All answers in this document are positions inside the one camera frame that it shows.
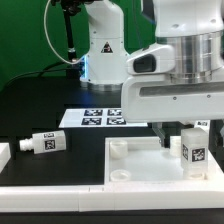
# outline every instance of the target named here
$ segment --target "black cable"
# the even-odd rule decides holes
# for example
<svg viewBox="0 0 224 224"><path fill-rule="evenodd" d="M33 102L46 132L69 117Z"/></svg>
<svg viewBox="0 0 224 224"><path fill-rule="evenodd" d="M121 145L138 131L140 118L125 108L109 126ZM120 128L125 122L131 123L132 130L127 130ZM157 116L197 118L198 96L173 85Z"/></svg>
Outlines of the black cable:
<svg viewBox="0 0 224 224"><path fill-rule="evenodd" d="M44 73L45 73L46 71L48 71L49 69L54 68L54 67L59 66L59 65L64 65L64 64L65 64L64 62L59 61L59 62L55 62L55 63L53 63L53 64L51 64L51 65L48 65L47 67L45 67L45 68L43 69L43 71L41 71L41 72L38 74L37 77L40 78L40 77L42 77L42 76L44 75Z"/></svg>
<svg viewBox="0 0 224 224"><path fill-rule="evenodd" d="M68 59L72 60L74 58L77 58L77 54L76 54L74 42L73 42L71 19L70 19L70 15L66 11L63 11L63 14L64 14L64 20L65 20L67 43L68 43Z"/></svg>
<svg viewBox="0 0 224 224"><path fill-rule="evenodd" d="M24 74L17 75L14 78L10 79L5 84L5 87L10 86L15 80L20 79L20 78L25 77L25 76L40 74L42 72L44 72L44 73L50 73L50 72L59 72L59 71L66 71L66 70L73 70L73 68L62 68L62 69L54 69L54 70L45 70L45 71L42 70L42 71L35 71L35 72L27 72L27 73L24 73Z"/></svg>
<svg viewBox="0 0 224 224"><path fill-rule="evenodd" d="M140 30L139 30L139 26L138 26L138 22L137 22L137 16L136 16L136 1L132 0L132 14L133 14L133 20L135 23L135 29L136 29L136 34L137 34L137 38L138 38L138 44L140 48L143 48L143 44L142 44L142 39L141 39L141 35L140 35Z"/></svg>

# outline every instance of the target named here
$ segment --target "white plastic container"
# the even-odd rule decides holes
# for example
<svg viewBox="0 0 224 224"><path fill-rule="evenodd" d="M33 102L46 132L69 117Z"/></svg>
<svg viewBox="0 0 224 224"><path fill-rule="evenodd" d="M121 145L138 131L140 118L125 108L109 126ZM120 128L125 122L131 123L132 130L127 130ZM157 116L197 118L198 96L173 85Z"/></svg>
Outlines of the white plastic container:
<svg viewBox="0 0 224 224"><path fill-rule="evenodd" d="M208 140L208 133L201 128L181 131L181 166L185 176L192 179L208 171Z"/></svg>
<svg viewBox="0 0 224 224"><path fill-rule="evenodd" d="M113 159L123 159L128 156L128 143L125 140L110 142L110 156Z"/></svg>
<svg viewBox="0 0 224 224"><path fill-rule="evenodd" d="M34 153L46 153L66 149L66 138L64 131L54 131L46 133L33 134L33 138L20 141L21 151L30 151Z"/></svg>
<svg viewBox="0 0 224 224"><path fill-rule="evenodd" d="M181 136L170 136L170 155L181 157Z"/></svg>

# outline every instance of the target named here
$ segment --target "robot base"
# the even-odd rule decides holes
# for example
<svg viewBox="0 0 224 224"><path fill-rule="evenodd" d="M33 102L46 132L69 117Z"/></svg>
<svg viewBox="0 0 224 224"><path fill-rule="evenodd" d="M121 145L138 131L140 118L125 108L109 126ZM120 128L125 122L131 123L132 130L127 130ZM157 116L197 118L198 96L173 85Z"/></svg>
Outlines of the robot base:
<svg viewBox="0 0 224 224"><path fill-rule="evenodd" d="M101 91L101 92L112 92L112 91L121 91L121 88L123 86L122 84L117 84L117 85L103 85L103 84L92 84L89 82L83 82L81 80L81 87L83 88L88 88L89 90L94 90L94 91Z"/></svg>

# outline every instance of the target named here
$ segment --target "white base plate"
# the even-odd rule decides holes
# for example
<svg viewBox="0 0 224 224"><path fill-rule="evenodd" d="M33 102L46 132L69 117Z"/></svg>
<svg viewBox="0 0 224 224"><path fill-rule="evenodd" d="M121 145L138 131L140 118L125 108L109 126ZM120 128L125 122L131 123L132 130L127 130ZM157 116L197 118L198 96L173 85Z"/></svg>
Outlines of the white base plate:
<svg viewBox="0 0 224 224"><path fill-rule="evenodd" d="M206 179L185 180L157 137L122 138L130 147L119 161L110 158L114 139L106 139L104 185L1 187L0 212L224 208L224 175L211 154ZM129 170L131 180L110 181L114 169Z"/></svg>

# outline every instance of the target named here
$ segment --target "black tabletop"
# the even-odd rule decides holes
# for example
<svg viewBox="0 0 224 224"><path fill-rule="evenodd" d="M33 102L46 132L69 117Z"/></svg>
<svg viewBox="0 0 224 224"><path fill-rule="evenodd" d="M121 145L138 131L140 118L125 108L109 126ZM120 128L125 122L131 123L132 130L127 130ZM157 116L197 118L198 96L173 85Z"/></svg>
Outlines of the black tabletop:
<svg viewBox="0 0 224 224"><path fill-rule="evenodd" d="M77 80L23 78L0 92L0 142L9 142L12 158L0 174L0 186L52 186L104 183L106 137L154 136L149 127L65 128L67 150L35 155L19 150L19 140L59 129L68 108L119 108L120 92L80 88ZM169 126L173 135L179 126ZM223 209L153 210L92 213L0 215L0 223L224 223Z"/></svg>

